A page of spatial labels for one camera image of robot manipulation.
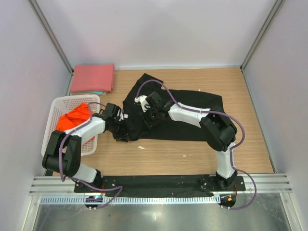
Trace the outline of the black t-shirt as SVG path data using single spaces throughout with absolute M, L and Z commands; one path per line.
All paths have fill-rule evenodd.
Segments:
M 220 95 L 193 90 L 164 90 L 163 81 L 144 73 L 123 101 L 125 118 L 113 132 L 116 141 L 139 139 L 206 141 L 202 120 L 209 110 L 223 111 Z

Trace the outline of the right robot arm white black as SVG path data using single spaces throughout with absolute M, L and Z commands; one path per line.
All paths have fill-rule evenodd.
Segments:
M 235 145 L 237 128 L 223 112 L 187 106 L 176 103 L 174 99 L 165 102 L 157 92 L 138 96 L 134 101 L 141 106 L 141 116 L 149 127 L 152 127 L 154 122 L 165 119 L 201 129 L 205 141 L 216 153 L 218 187 L 227 191 L 234 185 L 237 171 L 231 161 L 231 148 Z

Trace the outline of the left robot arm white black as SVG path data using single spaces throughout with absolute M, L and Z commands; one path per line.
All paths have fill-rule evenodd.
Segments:
M 81 163 L 81 151 L 83 144 L 106 131 L 111 132 L 116 141 L 129 140 L 123 111 L 112 103 L 108 103 L 98 113 L 91 114 L 86 122 L 75 128 L 53 131 L 42 166 L 59 173 L 62 180 L 70 177 L 82 182 L 89 191 L 98 192 L 103 185 L 101 172 Z

